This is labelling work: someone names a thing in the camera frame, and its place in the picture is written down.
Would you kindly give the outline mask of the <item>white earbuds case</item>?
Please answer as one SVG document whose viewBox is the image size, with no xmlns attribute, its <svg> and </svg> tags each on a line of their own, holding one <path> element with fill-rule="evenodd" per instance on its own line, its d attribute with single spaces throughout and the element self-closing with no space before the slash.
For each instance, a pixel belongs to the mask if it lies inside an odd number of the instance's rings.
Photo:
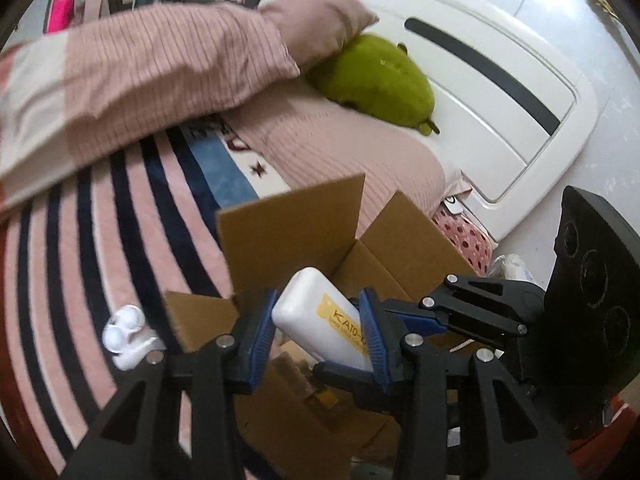
<svg viewBox="0 0 640 480">
<path fill-rule="evenodd" d="M 123 372 L 133 370 L 150 352 L 166 350 L 143 311 L 133 304 L 125 304 L 108 319 L 102 330 L 102 344 Z"/>
</svg>

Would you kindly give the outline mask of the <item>white box yellow label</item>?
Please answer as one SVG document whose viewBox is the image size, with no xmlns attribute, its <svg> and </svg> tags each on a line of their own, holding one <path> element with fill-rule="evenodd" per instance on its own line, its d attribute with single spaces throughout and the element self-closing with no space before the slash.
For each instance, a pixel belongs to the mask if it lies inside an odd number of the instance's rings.
<svg viewBox="0 0 640 480">
<path fill-rule="evenodd" d="M 271 316 L 278 330 L 317 361 L 372 370 L 358 309 L 320 270 L 307 266 L 297 271 Z"/>
</svg>

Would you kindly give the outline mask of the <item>brown cardboard box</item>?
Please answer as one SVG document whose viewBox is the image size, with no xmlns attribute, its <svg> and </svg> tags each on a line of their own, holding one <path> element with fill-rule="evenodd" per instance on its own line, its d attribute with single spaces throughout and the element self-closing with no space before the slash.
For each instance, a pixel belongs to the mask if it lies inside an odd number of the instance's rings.
<svg viewBox="0 0 640 480">
<path fill-rule="evenodd" d="M 364 365 L 369 353 L 352 300 L 365 288 L 383 299 L 416 301 L 450 273 L 472 266 L 436 224 L 394 193 L 372 220 L 364 216 L 366 179 L 353 176 L 221 211 L 217 228 L 228 266 L 228 299 L 166 292 L 171 327 L 183 350 L 228 333 L 262 291 L 280 294 L 265 377 L 235 413 L 250 449 L 285 479 L 346 479 L 355 458 L 390 463 L 399 428 L 356 408 L 344 391 L 320 391 L 302 373 L 314 361 Z"/>
</svg>

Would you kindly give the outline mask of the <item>white bed headboard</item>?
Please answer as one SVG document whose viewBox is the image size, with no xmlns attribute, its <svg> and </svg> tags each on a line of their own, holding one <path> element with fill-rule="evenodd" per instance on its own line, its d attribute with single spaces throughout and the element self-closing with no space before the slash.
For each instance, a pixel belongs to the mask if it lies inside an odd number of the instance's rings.
<svg viewBox="0 0 640 480">
<path fill-rule="evenodd" d="M 484 0 L 360 1 L 378 14 L 373 32 L 406 46 L 430 81 L 439 134 L 428 142 L 471 185 L 465 208 L 502 240 L 593 132 L 598 104 L 588 78 Z"/>
</svg>

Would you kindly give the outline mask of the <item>striped plush blanket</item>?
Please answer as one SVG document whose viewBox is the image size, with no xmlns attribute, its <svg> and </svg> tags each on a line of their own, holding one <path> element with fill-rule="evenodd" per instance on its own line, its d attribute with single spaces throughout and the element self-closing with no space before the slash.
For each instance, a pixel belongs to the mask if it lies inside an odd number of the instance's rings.
<svg viewBox="0 0 640 480">
<path fill-rule="evenodd" d="M 165 292 L 232 293 L 216 214 L 286 190 L 221 122 L 152 134 L 53 185 L 1 226 L 1 406 L 17 449 L 53 479 L 124 380 L 102 342 L 143 310 L 178 347 Z"/>
</svg>

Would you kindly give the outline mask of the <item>green plush toy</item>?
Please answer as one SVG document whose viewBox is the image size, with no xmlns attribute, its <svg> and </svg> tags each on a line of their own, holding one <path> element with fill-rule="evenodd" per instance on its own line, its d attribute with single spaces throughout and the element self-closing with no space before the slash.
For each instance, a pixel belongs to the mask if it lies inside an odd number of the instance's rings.
<svg viewBox="0 0 640 480">
<path fill-rule="evenodd" d="M 424 136 L 439 134 L 435 93 L 402 44 L 361 34 L 314 66 L 307 78 L 327 99 Z"/>
</svg>

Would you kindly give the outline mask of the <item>pink striped pillow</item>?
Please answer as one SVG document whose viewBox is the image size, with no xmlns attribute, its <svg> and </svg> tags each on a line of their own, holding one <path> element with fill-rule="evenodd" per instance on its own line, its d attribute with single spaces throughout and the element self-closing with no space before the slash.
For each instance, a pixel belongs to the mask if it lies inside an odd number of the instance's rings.
<svg viewBox="0 0 640 480">
<path fill-rule="evenodd" d="M 340 52 L 378 22 L 378 16 L 360 0 L 272 0 L 258 10 L 277 26 L 302 72 Z"/>
</svg>

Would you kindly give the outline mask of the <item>folded patchwork duvet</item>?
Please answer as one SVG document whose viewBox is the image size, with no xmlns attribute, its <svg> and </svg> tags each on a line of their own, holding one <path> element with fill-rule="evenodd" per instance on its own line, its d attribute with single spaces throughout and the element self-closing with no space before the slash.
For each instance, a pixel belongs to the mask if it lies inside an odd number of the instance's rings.
<svg viewBox="0 0 640 480">
<path fill-rule="evenodd" d="M 150 133 L 231 110 L 299 69 L 237 4 L 156 4 L 1 55 L 1 211 Z"/>
</svg>

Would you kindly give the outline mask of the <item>pink gift bag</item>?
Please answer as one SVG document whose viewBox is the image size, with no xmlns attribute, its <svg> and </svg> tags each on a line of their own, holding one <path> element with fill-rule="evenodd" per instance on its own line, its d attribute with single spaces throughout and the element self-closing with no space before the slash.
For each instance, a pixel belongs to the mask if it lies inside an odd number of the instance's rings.
<svg viewBox="0 0 640 480">
<path fill-rule="evenodd" d="M 60 32 L 70 26 L 74 17 L 75 0 L 53 0 L 46 33 Z"/>
</svg>

